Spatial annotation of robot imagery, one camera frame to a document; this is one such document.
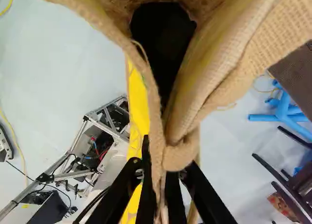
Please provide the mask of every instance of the red wire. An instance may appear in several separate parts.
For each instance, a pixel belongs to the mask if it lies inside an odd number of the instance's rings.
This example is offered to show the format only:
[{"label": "red wire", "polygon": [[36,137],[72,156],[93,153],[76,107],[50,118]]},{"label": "red wire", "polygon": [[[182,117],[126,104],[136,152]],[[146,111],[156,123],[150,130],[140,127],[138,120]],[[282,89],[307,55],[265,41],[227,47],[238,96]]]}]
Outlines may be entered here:
[{"label": "red wire", "polygon": [[99,159],[100,159],[100,160],[103,160],[103,157],[105,156],[105,154],[106,154],[107,152],[108,152],[108,149],[107,149],[106,151],[102,152],[101,155],[100,155],[100,157],[99,157]]}]

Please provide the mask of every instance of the burlap sack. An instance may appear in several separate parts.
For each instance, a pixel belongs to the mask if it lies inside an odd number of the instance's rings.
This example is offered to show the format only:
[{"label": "burlap sack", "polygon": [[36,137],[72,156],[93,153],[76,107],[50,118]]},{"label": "burlap sack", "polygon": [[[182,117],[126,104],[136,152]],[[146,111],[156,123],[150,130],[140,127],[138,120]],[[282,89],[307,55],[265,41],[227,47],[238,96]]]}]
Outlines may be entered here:
[{"label": "burlap sack", "polygon": [[[153,187],[159,211],[165,206],[165,171],[184,168],[198,154],[200,121],[218,106],[242,97],[256,76],[312,37],[312,0],[47,1],[79,13],[118,44],[144,76],[151,120]],[[180,2],[197,22],[163,119],[151,69],[129,40],[133,11],[151,1]]]}]

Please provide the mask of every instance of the white floor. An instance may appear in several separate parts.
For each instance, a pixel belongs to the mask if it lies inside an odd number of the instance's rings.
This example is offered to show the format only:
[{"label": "white floor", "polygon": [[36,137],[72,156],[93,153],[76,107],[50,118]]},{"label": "white floor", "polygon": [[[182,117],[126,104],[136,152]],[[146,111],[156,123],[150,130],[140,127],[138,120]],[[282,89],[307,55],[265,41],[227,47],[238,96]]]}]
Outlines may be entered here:
[{"label": "white floor", "polygon": [[[269,80],[257,86],[270,89]],[[85,112],[125,92],[120,48],[70,10],[14,0],[0,18],[0,101],[30,177],[64,153]],[[202,170],[240,224],[290,223],[266,200],[274,192],[273,176],[251,154],[292,173],[305,153],[277,131],[277,123],[247,121],[249,113],[266,112],[266,97],[251,89],[235,108],[212,113],[201,126]],[[21,168],[18,156],[12,163]],[[24,177],[6,163],[0,177],[3,208],[23,190]]]}]

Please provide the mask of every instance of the yellow fabric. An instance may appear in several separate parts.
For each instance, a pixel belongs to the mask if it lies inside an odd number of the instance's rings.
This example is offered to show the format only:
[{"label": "yellow fabric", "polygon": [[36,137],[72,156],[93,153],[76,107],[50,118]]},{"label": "yellow fabric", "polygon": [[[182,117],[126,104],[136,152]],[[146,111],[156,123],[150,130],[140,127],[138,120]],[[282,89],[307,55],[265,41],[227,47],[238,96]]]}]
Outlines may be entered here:
[{"label": "yellow fabric", "polygon": [[[130,111],[130,143],[127,158],[142,157],[143,136],[149,134],[150,119],[148,113],[147,92],[143,77],[126,57],[128,69],[128,103]],[[142,191],[140,184],[134,191],[121,218],[121,224],[135,224],[138,204]]]}]

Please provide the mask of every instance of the black cable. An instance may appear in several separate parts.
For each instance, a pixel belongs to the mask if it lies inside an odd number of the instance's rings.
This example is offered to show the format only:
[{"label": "black cable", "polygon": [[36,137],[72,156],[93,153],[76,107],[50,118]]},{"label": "black cable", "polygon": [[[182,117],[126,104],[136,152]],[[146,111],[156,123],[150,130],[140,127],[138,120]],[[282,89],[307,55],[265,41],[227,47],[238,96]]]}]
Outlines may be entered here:
[{"label": "black cable", "polygon": [[91,183],[89,183],[89,182],[86,180],[86,178],[84,178],[84,181],[85,181],[86,183],[88,183],[91,187],[94,187]]},{"label": "black cable", "polygon": [[54,174],[55,173],[55,171],[62,165],[62,164],[64,164],[64,162],[65,161],[67,161],[68,160],[68,158],[70,157],[70,156],[74,156],[75,157],[75,159],[77,159],[77,156],[75,155],[75,154],[73,154],[73,153],[71,153],[71,154],[69,154],[67,157],[66,157],[66,159],[65,160],[63,160],[63,162],[55,169],[55,170],[53,170],[53,172],[52,172],[52,174]]},{"label": "black cable", "polygon": [[[19,173],[21,173],[21,174],[23,174],[23,175],[25,176],[25,174],[24,174],[20,169],[16,168],[14,165],[12,165],[12,164],[9,163],[9,162],[8,162],[8,164],[9,164],[10,166],[12,166],[13,168],[15,168]],[[63,194],[64,194],[65,196],[67,196],[67,198],[69,199],[69,208],[72,206],[72,200],[70,199],[70,197],[69,197],[65,192],[63,192],[63,191],[61,191],[60,189],[58,189],[58,188],[56,188],[56,187],[54,187],[54,186],[51,186],[51,185],[49,185],[49,184],[45,184],[45,186],[52,187],[52,188],[58,190],[59,192],[63,193]]]},{"label": "black cable", "polygon": [[67,198],[69,199],[69,206],[68,209],[70,209],[72,207],[72,200],[70,199],[70,197],[63,191],[61,191],[60,189],[56,188],[55,186],[51,186],[49,184],[47,184],[47,186],[50,186],[52,188],[55,188],[56,190],[58,190],[59,192],[63,193],[65,196],[67,196]]},{"label": "black cable", "polygon": [[11,163],[9,163],[8,161],[6,161],[10,166],[12,166],[13,168],[15,168],[18,172],[20,172],[21,174],[23,174],[24,176],[25,176],[25,174],[20,170],[20,169],[18,169],[18,168],[16,168],[14,165],[12,165]]},{"label": "black cable", "polygon": [[85,209],[79,214],[79,216],[76,218],[76,220],[73,222],[73,224],[79,224],[79,222],[81,221],[81,219],[86,216],[86,214],[90,211],[90,209],[100,200],[102,199],[107,191],[108,191],[109,187],[105,188],[103,191],[101,191],[101,193],[99,193],[86,207]]},{"label": "black cable", "polygon": [[28,194],[27,194],[27,196],[29,196],[30,194],[33,194],[33,193],[35,193],[35,192],[38,192],[38,191],[42,191],[44,188],[45,188],[45,186],[47,186],[47,184],[45,184],[41,189],[39,189],[39,190],[35,190],[35,191],[32,191],[32,192],[29,192]]}]

